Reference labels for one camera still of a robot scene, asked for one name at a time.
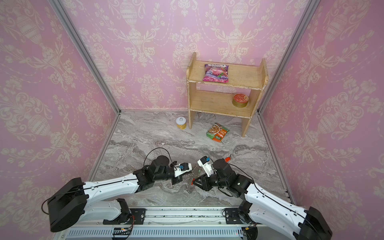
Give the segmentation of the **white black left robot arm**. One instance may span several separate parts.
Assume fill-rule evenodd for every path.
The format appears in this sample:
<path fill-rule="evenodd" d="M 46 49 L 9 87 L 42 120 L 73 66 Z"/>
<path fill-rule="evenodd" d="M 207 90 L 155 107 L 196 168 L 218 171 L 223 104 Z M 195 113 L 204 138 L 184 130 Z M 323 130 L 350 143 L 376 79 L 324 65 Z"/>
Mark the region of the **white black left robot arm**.
<path fill-rule="evenodd" d="M 159 156 L 150 165 L 123 177 L 98 182 L 74 178 L 47 200 L 50 230 L 57 233 L 78 222 L 93 220 L 102 220 L 106 225 L 133 225 L 135 216 L 122 195 L 148 190 L 156 181 L 170 180 L 175 185 L 191 170 L 190 163 L 178 164 Z"/>

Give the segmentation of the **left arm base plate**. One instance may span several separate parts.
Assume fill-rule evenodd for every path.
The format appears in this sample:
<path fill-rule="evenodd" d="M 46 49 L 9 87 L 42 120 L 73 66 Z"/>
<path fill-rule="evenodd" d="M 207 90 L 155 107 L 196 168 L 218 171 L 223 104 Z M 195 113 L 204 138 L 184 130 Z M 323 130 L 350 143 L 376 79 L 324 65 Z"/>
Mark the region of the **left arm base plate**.
<path fill-rule="evenodd" d="M 145 208 L 133 208 L 117 216 L 114 220 L 103 220 L 103 225 L 143 225 L 146 217 Z"/>

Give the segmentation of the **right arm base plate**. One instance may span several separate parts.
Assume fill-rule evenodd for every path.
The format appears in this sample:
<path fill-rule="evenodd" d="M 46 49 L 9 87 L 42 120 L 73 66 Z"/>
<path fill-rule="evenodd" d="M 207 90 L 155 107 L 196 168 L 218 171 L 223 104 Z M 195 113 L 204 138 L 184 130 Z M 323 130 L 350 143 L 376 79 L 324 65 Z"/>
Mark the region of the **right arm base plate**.
<path fill-rule="evenodd" d="M 256 222 L 254 222 L 250 215 L 250 211 L 243 208 L 225 208 L 223 210 L 223 216 L 226 220 L 227 225 L 249 225 L 249 226 L 255 226 L 257 225 Z"/>

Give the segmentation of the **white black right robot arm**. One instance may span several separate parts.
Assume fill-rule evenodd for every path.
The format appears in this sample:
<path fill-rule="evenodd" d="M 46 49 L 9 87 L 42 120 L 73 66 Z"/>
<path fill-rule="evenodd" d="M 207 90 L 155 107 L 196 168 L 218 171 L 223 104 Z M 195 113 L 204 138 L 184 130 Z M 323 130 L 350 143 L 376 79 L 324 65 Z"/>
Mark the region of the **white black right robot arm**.
<path fill-rule="evenodd" d="M 204 191 L 226 189 L 230 197 L 242 199 L 239 216 L 245 223 L 265 225 L 291 240 L 330 240 L 332 230 L 319 210 L 289 203 L 259 186 L 244 171 L 237 174 L 224 159 L 204 156 L 198 165 L 205 173 L 193 180 Z"/>

